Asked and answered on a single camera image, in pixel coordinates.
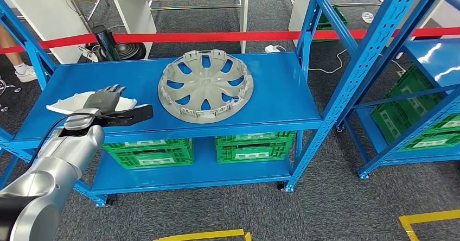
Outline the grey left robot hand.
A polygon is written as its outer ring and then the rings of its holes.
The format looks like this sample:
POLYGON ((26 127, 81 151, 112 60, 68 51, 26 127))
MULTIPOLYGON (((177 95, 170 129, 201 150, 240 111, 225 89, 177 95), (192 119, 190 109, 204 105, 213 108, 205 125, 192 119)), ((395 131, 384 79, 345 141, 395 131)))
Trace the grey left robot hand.
POLYGON ((98 109, 102 114, 113 113, 115 112, 116 106, 119 102, 120 95, 125 89, 125 86, 115 84, 97 90, 87 98, 83 108, 98 109))

